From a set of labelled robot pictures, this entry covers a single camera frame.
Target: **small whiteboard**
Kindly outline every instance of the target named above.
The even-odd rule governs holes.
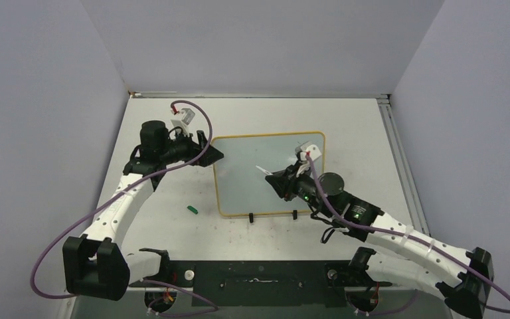
[[[325,135],[321,132],[296,132],[282,134],[223,136],[214,138],[212,145],[224,154],[214,164],[218,210],[225,217],[270,215],[308,212],[301,199],[284,201],[265,181],[265,173],[256,165],[275,172],[296,162],[294,150],[311,142],[319,147],[322,157],[316,169],[324,170]]]

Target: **green object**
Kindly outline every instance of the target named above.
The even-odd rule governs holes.
[[[194,214],[198,214],[198,213],[199,213],[199,211],[197,211],[197,209],[196,209],[196,208],[194,208],[194,207],[192,207],[192,206],[190,206],[190,205],[189,205],[189,206],[187,206],[187,208],[189,209],[189,211],[192,211]]]

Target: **gray floor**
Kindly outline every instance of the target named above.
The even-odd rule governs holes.
[[[395,309],[405,304],[413,295],[412,291],[384,291],[381,292],[381,303],[377,311]],[[191,298],[177,297],[178,302],[170,309],[168,314],[177,314],[188,311],[200,310],[201,307],[190,307]],[[78,297],[74,305],[71,319],[95,318],[95,319],[128,319],[143,318],[151,319],[145,315],[146,307],[143,303],[143,291],[128,291],[124,297],[115,302],[90,297]],[[299,307],[222,307],[218,312],[194,316],[193,318],[353,318],[354,310],[346,308],[326,308],[323,305],[313,304]],[[418,300],[405,312],[392,316],[379,318],[427,318],[448,319],[450,311],[444,303],[429,295],[421,293]]]

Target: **whiteboard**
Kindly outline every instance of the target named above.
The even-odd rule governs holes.
[[[174,98],[131,98],[122,120],[100,203],[112,196],[141,124],[170,123]],[[320,131],[327,136],[327,171],[345,180],[345,190],[384,209],[402,223],[410,213],[379,106],[365,98],[192,98],[210,116],[214,136]],[[197,114],[192,132],[207,125]],[[192,205],[198,215],[187,210]],[[168,173],[145,202],[122,243],[122,251],[167,249],[174,260],[335,260],[350,259],[366,246],[335,234],[323,245],[327,225],[308,215],[223,217],[218,212],[214,173],[209,167],[184,167]]]
[[[296,162],[294,149],[306,142],[319,147],[322,157],[315,161],[318,175],[323,172],[325,136],[321,132],[219,136],[212,143],[224,153],[214,164],[218,211],[226,217],[309,212],[301,199],[284,201],[279,198],[265,174],[282,171]]]

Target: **wall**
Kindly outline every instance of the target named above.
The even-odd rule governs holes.
[[[392,92],[443,0],[82,0],[129,88]]]
[[[0,1],[0,318],[52,318],[45,246],[97,204],[128,94],[77,0]],[[60,249],[38,284],[64,287]]]
[[[510,292],[510,1],[445,1],[391,102],[432,234]]]

